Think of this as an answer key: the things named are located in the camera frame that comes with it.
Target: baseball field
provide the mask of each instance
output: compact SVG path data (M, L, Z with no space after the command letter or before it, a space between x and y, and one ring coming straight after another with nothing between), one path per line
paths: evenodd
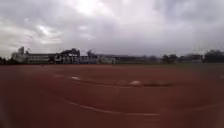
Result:
M224 65L0 66L0 127L223 128Z

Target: roof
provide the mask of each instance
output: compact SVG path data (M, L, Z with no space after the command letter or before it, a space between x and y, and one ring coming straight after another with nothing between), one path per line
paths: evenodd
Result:
M55 53L29 53L29 56L55 56Z

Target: overcast sky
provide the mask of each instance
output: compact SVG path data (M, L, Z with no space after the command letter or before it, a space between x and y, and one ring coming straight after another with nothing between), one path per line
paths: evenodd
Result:
M79 48L160 55L224 48L223 0L0 0L0 55Z

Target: gray cloud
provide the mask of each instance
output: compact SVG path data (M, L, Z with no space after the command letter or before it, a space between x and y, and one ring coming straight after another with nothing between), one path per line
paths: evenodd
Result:
M222 48L222 0L0 0L0 54L76 47L115 54Z

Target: white chalk line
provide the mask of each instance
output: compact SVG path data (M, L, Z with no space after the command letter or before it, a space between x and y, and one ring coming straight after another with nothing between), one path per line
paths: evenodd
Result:
M94 107L90 107L90 106L86 106L86 105L81 105L81 104L78 104L78 103L75 103L75 102L71 102L69 100L54 96L53 94L49 94L49 92L46 92L46 91L43 91L43 90L40 90L40 89L39 89L39 91L41 93L44 93L45 95L48 95L48 96L54 98L54 99L58 99L61 102L64 102L66 104L74 105L74 106L77 106L79 108L84 108L84 109L87 109L87 110L92 110L92 111L96 111L96 112L100 112L100 113L120 114L120 115L129 115L129 116L160 116L160 114L158 114L158 113L125 113L125 112L119 112L119 111L111 111L111 110L94 108Z
M75 82L77 82L77 83L84 83L84 84L90 84L90 83L81 82L80 80L79 81L75 81ZM133 88L133 87L121 87L121 86L111 86L111 85L96 85L96 84L92 84L91 86L109 87L109 88L111 88L111 87L112 88ZM161 115L159 113L124 113L124 112L103 110L103 109L98 109L98 108L94 108L94 107L90 107L90 106L80 105L80 104L77 104L75 102L71 102L69 100L66 100L66 99L63 99L63 98L60 98L60 97L56 97L56 96L53 96L53 95L51 97L57 98L57 99L65 102L67 104L79 106L81 108L85 108L85 109L89 109L89 110L93 110L93 111L97 111L97 112L108 113L108 114L139 115L139 116L141 116L141 115L142 116L160 116ZM224 102L219 103L219 104L210 104L210 105L206 105L206 106L196 107L196 108L193 108L193 109L185 110L185 112L200 111L200 110L205 110L205 109L214 108L214 107L218 107L218 106L224 106Z

